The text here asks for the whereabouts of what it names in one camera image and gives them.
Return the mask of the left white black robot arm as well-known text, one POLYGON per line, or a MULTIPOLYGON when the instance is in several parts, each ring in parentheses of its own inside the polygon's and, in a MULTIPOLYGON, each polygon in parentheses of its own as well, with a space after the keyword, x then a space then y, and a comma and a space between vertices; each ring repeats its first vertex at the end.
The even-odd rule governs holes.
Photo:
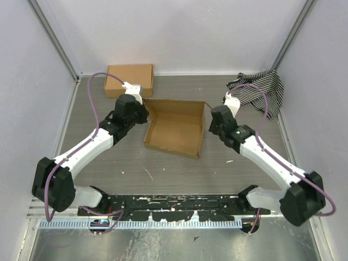
POLYGON ((149 113, 142 98, 123 94, 115 109, 83 141, 62 155, 42 158, 36 167, 32 195, 45 204, 45 212, 63 212, 69 207, 86 208, 98 216, 110 209, 109 196, 101 189, 74 185, 74 179, 92 160, 115 146, 136 125, 146 123, 149 113))

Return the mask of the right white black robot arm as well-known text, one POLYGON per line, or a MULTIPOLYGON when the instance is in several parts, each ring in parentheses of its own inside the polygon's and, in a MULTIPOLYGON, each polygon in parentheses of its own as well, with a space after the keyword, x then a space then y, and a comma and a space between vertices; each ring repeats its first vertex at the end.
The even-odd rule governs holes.
POLYGON ((307 173, 282 158, 252 128, 237 124, 228 106, 215 107, 210 113, 209 131, 227 147, 254 162, 280 188, 246 190, 239 201, 244 214, 252 214, 258 208, 268 209, 282 213, 292 225, 301 226, 325 207, 324 185, 317 172, 307 173))

